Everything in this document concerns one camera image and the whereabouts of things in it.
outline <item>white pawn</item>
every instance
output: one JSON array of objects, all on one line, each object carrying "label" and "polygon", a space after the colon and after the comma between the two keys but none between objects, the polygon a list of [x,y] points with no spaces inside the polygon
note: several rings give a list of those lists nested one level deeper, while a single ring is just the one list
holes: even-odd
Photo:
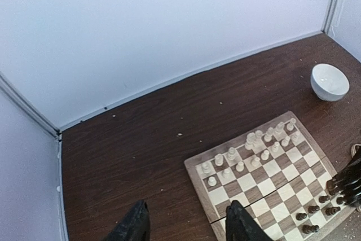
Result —
[{"label": "white pawn", "polygon": [[257,166],[259,166],[260,161],[261,161],[261,159],[258,156],[256,156],[254,159],[252,159],[251,164],[252,164],[252,166],[257,167]]},{"label": "white pawn", "polygon": [[239,161],[236,166],[236,171],[242,172],[244,170],[244,163],[243,161]]},{"label": "white pawn", "polygon": [[272,152],[278,152],[279,147],[280,147],[280,143],[276,141],[276,142],[272,145],[271,151],[272,151]]},{"label": "white pawn", "polygon": [[269,156],[270,156],[269,150],[265,150],[265,151],[261,154],[261,159],[264,160],[264,161],[266,161]]},{"label": "white pawn", "polygon": [[265,135],[265,142],[270,142],[272,140],[274,129],[272,127],[267,129],[266,135]]},{"label": "white pawn", "polygon": [[275,132],[277,134],[280,134],[282,133],[283,128],[284,128],[284,122],[280,122],[279,124],[277,124]]},{"label": "white pawn", "polygon": [[252,147],[253,147],[253,142],[254,142],[255,139],[256,139],[256,135],[255,135],[254,133],[249,133],[249,134],[247,135],[246,144],[245,144],[244,147],[245,147],[247,150],[251,150]]},{"label": "white pawn", "polygon": [[203,164],[202,164],[202,170],[203,170],[203,172],[204,172],[205,174],[210,173],[210,168],[209,168],[209,166],[208,166],[207,163],[203,163]]},{"label": "white pawn", "polygon": [[222,175],[224,178],[228,178],[230,176],[231,170],[230,169],[224,169],[224,171],[222,172]]},{"label": "white pawn", "polygon": [[294,132],[294,133],[291,135],[292,141],[293,141],[293,142],[298,141],[298,138],[300,137],[300,135],[301,135],[300,131]]},{"label": "white pawn", "polygon": [[290,139],[291,139],[291,138],[290,138],[289,136],[285,137],[285,138],[281,141],[281,145],[282,145],[283,147],[288,146]]},{"label": "white pawn", "polygon": [[217,154],[214,157],[214,163],[215,163],[216,166],[222,166],[223,165],[223,155]]},{"label": "white pawn", "polygon": [[287,126],[286,126],[287,130],[292,131],[295,124],[296,124],[296,119],[295,118],[290,119],[289,123],[287,123]]},{"label": "white pawn", "polygon": [[256,136],[256,144],[262,143],[262,136],[263,136],[263,132],[260,130],[257,130],[254,134]]},{"label": "white pawn", "polygon": [[229,148],[227,157],[229,160],[234,160],[236,158],[236,149],[233,147]]},{"label": "white pawn", "polygon": [[217,180],[213,176],[211,176],[208,178],[208,184],[209,186],[215,186],[217,184]]}]

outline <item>white bowl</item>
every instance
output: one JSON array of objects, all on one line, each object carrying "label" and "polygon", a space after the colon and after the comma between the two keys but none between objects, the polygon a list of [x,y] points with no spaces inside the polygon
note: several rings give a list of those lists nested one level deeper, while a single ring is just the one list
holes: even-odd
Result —
[{"label": "white bowl", "polygon": [[311,86],[315,94],[324,101],[340,100],[349,91],[349,80],[336,67],[329,64],[317,64],[312,69]]}]

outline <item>white trim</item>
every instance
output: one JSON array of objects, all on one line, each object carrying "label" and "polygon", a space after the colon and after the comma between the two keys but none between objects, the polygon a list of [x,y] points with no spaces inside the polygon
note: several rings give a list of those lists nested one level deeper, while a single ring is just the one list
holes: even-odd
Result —
[{"label": "white trim", "polygon": [[64,194],[63,194],[63,171],[61,168],[61,156],[63,154],[62,135],[59,135],[58,144],[58,170],[59,170],[59,186],[60,192],[58,193],[58,216],[59,216],[59,231],[61,241],[69,241],[67,221],[65,217],[64,208]]},{"label": "white trim", "polygon": [[15,103],[28,117],[36,122],[44,131],[54,138],[60,133],[60,130],[44,117],[20,92],[13,84],[0,72],[0,90],[4,92],[8,98]]},{"label": "white trim", "polygon": [[213,63],[211,65],[207,65],[207,66],[202,67],[200,69],[197,69],[197,70],[194,70],[192,72],[186,73],[184,75],[175,77],[175,78],[173,78],[171,80],[165,81],[163,83],[160,83],[158,85],[155,85],[153,87],[145,89],[145,90],[143,90],[143,91],[141,91],[139,93],[136,93],[136,94],[133,94],[133,95],[131,95],[129,97],[121,99],[118,102],[115,102],[113,104],[110,104],[110,105],[106,106],[107,109],[104,109],[104,108],[98,109],[98,110],[96,110],[96,111],[94,111],[94,112],[92,112],[90,114],[87,114],[87,115],[85,115],[85,116],[83,116],[83,117],[81,117],[81,118],[79,118],[77,120],[74,120],[74,121],[70,122],[69,124],[66,124],[66,125],[62,126],[61,130],[64,131],[66,129],[69,129],[70,127],[78,124],[81,121],[86,121],[86,120],[88,120],[90,118],[93,118],[96,115],[99,115],[99,114],[101,114],[101,113],[103,113],[105,111],[109,111],[110,109],[118,107],[118,106],[120,106],[120,105],[122,105],[124,103],[127,103],[127,102],[129,102],[131,100],[134,100],[136,98],[142,97],[142,96],[144,96],[144,95],[146,95],[148,93],[151,93],[151,92],[153,92],[155,90],[161,89],[162,87],[169,86],[169,85],[171,85],[173,83],[176,83],[176,82],[178,82],[180,80],[183,80],[183,79],[185,79],[185,78],[187,78],[189,76],[193,76],[193,75],[195,75],[197,73],[204,72],[204,71],[207,71],[207,70],[210,70],[210,69],[213,69],[213,68],[228,64],[230,62],[234,62],[236,60],[246,58],[247,56],[251,56],[251,55],[257,54],[259,52],[269,50],[269,49],[274,48],[274,47],[285,45],[287,43],[298,41],[298,40],[308,38],[308,37],[311,37],[311,36],[314,36],[314,35],[317,35],[317,34],[321,34],[321,33],[322,33],[321,31],[311,32],[311,33],[301,35],[301,36],[298,36],[298,37],[295,37],[295,38],[291,38],[291,39],[288,39],[288,40],[285,40],[285,41],[282,41],[282,42],[273,43],[272,45],[268,45],[268,46],[265,46],[265,47],[262,47],[262,48],[259,48],[259,49],[256,49],[256,50],[252,50],[252,51],[249,51],[249,52],[234,56],[232,58],[229,58],[229,59],[226,59],[226,60],[223,60],[223,61],[220,61],[220,62]]}]

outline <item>chessboard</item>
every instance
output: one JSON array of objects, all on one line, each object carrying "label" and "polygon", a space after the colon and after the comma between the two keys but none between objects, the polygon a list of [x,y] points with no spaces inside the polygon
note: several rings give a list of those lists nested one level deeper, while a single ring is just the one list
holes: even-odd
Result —
[{"label": "chessboard", "polygon": [[[226,208],[233,200],[271,239],[284,241],[322,240],[354,210],[328,194],[326,182],[337,172],[291,111],[184,164],[218,241],[226,241]],[[316,205],[320,211],[309,213]],[[329,207],[341,210],[328,216]],[[300,221],[299,213],[307,217]],[[304,225],[318,225],[319,232],[304,234]]]}]

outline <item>wooden chessboard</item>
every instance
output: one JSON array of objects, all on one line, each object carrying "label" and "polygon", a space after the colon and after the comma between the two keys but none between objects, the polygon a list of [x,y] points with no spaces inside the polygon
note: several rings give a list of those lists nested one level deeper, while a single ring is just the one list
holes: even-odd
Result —
[{"label": "wooden chessboard", "polygon": [[[296,119],[296,124],[293,130],[289,131],[287,123],[291,118]],[[266,130],[269,127],[275,128],[279,122],[285,123],[283,131],[274,133],[272,140],[266,142],[263,138]],[[262,140],[254,144],[251,150],[247,150],[244,147],[246,136],[256,130],[263,132]],[[277,152],[271,151],[271,146],[275,142],[281,143],[286,136],[292,136],[296,131],[300,131],[296,141],[291,140],[286,147],[280,146]],[[227,157],[230,147],[237,150],[234,160]],[[251,161],[255,156],[260,157],[264,150],[270,151],[269,158],[266,161],[261,159],[261,163],[254,167]],[[214,162],[217,154],[224,156],[222,166],[216,166]],[[245,165],[242,172],[236,170],[236,165],[240,161]],[[325,153],[291,111],[191,157],[184,163],[218,241],[226,240],[226,207],[233,200],[238,200],[273,240],[322,240],[354,210],[344,205],[337,205],[337,196],[324,204],[319,203],[319,197],[327,194],[326,182],[336,174],[336,171]],[[208,164],[210,173],[203,172],[201,167],[203,163]],[[222,172],[226,168],[231,170],[231,174],[224,178]],[[208,185],[211,176],[217,180],[215,186]],[[303,221],[297,221],[296,214],[308,213],[307,209],[310,205],[320,206],[321,211],[309,214]],[[341,211],[334,216],[327,216],[324,211],[331,206],[340,206]],[[319,225],[320,231],[305,235],[301,231],[305,224]]]}]

